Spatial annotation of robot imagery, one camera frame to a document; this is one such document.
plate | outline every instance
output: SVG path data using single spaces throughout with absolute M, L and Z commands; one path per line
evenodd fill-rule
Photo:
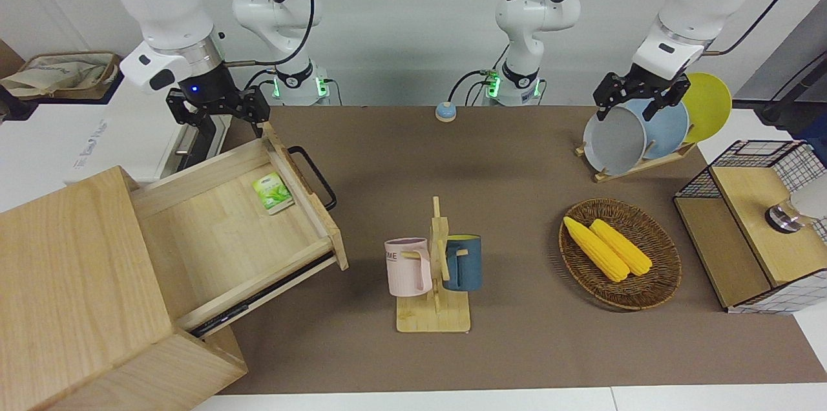
M 566 213 L 585 226 L 594 219 L 605 220 L 635 243 L 652 260 L 646 275 L 632 275 L 623 282 L 612 282 L 571 238 L 560 224 L 560 253 L 566 267 L 585 291 L 615 308 L 629 311 L 655 308 L 675 295 L 682 278 L 680 256 L 664 228 L 635 205 L 608 198 L 590 199 L 574 205 Z
M 693 126 L 686 135 L 686 142 L 697 143 L 711 138 L 724 128 L 732 111 L 732 93 L 726 83 L 715 75 L 690 73 L 687 76 L 691 86 L 683 96 L 683 103 Z
M 621 175 L 644 157 L 646 129 L 632 111 L 619 105 L 602 122 L 594 114 L 585 125 L 583 141 L 585 158 L 594 170 Z
M 652 117 L 652 120 L 644 120 L 644 110 L 652 100 L 632 99 L 623 106 L 637 114 L 646 129 L 646 139 L 650 143 L 654 141 L 652 148 L 644 154 L 645 160 L 656 160 L 672 154 L 680 148 L 680 144 L 686 138 L 689 131 L 689 113 L 682 102 L 671 107 L 664 107 Z

green tea packet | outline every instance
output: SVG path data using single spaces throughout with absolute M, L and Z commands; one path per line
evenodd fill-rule
M 259 196 L 261 205 L 269 214 L 275 214 L 293 204 L 293 195 L 287 190 L 278 173 L 270 173 L 253 182 L 253 189 Z

corn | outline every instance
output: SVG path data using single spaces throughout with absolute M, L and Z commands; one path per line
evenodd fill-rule
M 626 280 L 629 276 L 629 267 L 626 266 L 617 254 L 614 254 L 611 248 L 603 240 L 597 237 L 592 231 L 585 227 L 582 223 L 571 217 L 563 217 L 563 222 L 585 255 L 589 256 L 591 262 L 602 271 L 606 277 L 612 282 L 620 282 Z
M 596 219 L 589 228 L 620 256 L 621 260 L 635 275 L 644 275 L 652 269 L 652 260 L 649 256 L 644 255 L 643 251 L 608 223 Z

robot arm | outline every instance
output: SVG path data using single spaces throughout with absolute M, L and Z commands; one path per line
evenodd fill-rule
M 237 19 L 243 26 L 265 39 L 277 60 L 283 61 L 279 69 L 306 73 L 310 79 L 319 70 L 304 51 L 284 61 L 302 41 L 295 11 L 290 10 L 289 0 L 236 0 L 233 5 Z M 178 123 L 200 125 L 209 114 L 232 114 L 251 123 L 269 118 L 267 101 L 260 90 L 239 91 L 230 76 L 222 55 L 213 40 L 213 22 L 207 15 L 201 0 L 121 0 L 127 11 L 135 17 L 144 41 L 121 63 L 124 75 L 143 90 L 166 90 L 175 83 L 181 96 L 171 96 L 169 107 Z M 307 23 L 301 25 L 306 30 Z M 320 89 L 316 81 L 302 86 L 287 84 L 281 91 L 284 101 L 299 100 L 313 104 L 318 101 Z M 308 90 L 312 96 L 305 96 Z M 196 108 L 192 113 L 185 107 L 186 101 Z
M 534 34 L 571 28 L 580 18 L 579 0 L 502 0 L 497 25 L 508 34 L 505 61 L 497 67 L 488 97 L 502 105 L 523 105 L 532 98 L 545 48 Z
M 594 91 L 601 120 L 629 99 L 653 99 L 644 118 L 677 105 L 689 81 L 683 73 L 698 60 L 724 23 L 747 0 L 665 0 L 644 42 L 632 57 L 626 76 L 609 73 Z

brown table mat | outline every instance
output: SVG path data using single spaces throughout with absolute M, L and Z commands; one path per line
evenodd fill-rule
M 304 146 L 339 194 L 331 214 L 351 267 L 233 324 L 250 373 L 224 393 L 827 381 L 793 317 L 718 305 L 671 202 L 705 166 L 700 153 L 594 184 L 572 153 L 593 112 L 460 108 L 444 125 L 432 107 L 275 108 L 278 135 Z M 228 145 L 251 138 L 233 130 Z M 453 233 L 482 235 L 468 334 L 395 331 L 382 244 L 427 237 L 434 195 Z M 617 313 L 572 284 L 556 235 L 568 207 L 597 196 L 638 205 L 673 238 L 683 282 L 670 302 Z

